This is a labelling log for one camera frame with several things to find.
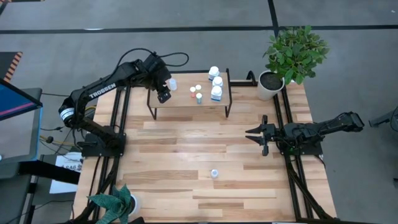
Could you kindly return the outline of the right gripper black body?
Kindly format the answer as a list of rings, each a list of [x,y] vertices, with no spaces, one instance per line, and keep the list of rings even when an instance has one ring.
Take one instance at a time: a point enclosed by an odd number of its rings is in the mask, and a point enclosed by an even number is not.
[[[275,124],[268,123],[267,115],[262,116],[262,143],[263,143],[263,150],[262,155],[267,156],[269,153],[269,146],[268,142],[274,142],[275,137],[277,136],[277,128]]]

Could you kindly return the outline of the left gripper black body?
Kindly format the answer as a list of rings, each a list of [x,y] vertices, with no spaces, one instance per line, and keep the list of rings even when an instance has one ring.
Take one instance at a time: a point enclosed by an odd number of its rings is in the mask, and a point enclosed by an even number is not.
[[[142,64],[144,67],[142,84],[151,90],[168,91],[166,81],[171,78],[171,74],[162,58],[153,53]]]

